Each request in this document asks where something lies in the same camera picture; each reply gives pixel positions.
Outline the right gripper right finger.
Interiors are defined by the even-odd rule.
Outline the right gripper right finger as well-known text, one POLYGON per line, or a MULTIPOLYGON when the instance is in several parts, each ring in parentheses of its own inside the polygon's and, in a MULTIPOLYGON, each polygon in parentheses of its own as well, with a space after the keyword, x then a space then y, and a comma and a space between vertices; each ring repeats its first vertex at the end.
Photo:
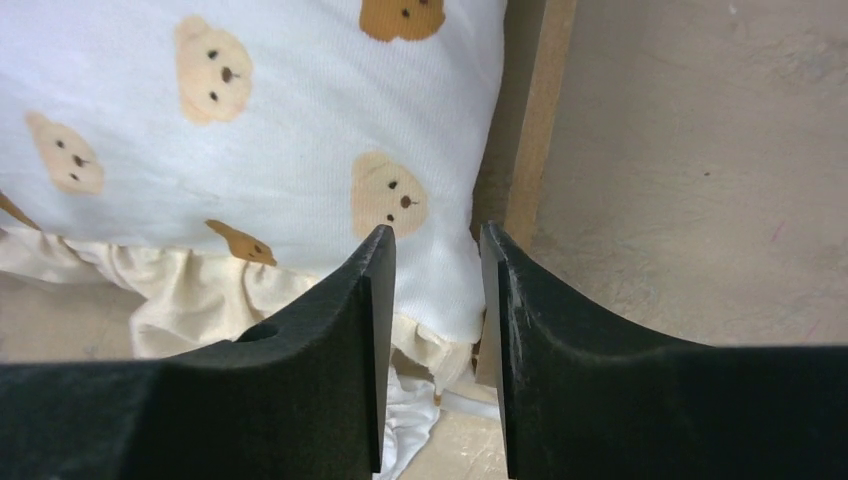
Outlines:
POLYGON ((595 303, 480 233, 512 479, 843 479, 847 350, 717 347, 595 303))

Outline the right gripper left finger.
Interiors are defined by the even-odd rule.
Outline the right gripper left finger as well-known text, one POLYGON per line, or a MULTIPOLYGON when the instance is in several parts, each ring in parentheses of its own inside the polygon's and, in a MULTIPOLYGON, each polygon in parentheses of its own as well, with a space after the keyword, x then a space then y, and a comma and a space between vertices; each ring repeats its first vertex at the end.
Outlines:
POLYGON ((160 360, 6 364, 5 479, 369 479, 380 470, 395 238, 234 341, 160 360))

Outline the bear print white cushion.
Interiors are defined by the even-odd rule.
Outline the bear print white cushion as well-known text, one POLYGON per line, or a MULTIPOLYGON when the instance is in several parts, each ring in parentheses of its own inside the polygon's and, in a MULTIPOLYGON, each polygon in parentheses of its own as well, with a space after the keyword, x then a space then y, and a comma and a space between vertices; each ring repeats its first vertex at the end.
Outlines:
POLYGON ((503 1, 5 1, 1 269, 143 296, 133 353, 232 340, 397 242, 382 477, 482 334, 470 232, 503 1))

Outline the wooden pet bed frame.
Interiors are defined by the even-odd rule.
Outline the wooden pet bed frame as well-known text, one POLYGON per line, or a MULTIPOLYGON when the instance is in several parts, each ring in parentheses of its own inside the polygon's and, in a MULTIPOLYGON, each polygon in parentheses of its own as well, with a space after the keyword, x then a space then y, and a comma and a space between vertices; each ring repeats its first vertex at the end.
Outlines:
POLYGON ((523 249, 536 230, 576 0, 510 1, 504 68, 473 193, 475 238, 492 220, 523 249))

